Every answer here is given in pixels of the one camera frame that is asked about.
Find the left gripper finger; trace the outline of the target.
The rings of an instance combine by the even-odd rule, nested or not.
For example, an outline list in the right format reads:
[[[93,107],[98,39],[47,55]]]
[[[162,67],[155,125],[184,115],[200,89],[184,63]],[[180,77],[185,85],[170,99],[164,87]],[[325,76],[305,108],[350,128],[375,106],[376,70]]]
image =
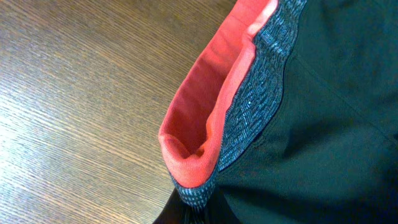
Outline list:
[[[160,215],[153,224],[188,224],[190,207],[182,201],[177,189],[174,189]]]

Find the black leggings with grey-red waistband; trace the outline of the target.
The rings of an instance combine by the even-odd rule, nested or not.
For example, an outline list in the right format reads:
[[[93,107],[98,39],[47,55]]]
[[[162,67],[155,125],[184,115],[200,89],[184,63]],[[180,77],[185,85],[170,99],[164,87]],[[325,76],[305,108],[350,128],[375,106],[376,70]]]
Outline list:
[[[190,223],[396,223],[397,2],[238,1],[159,142]]]

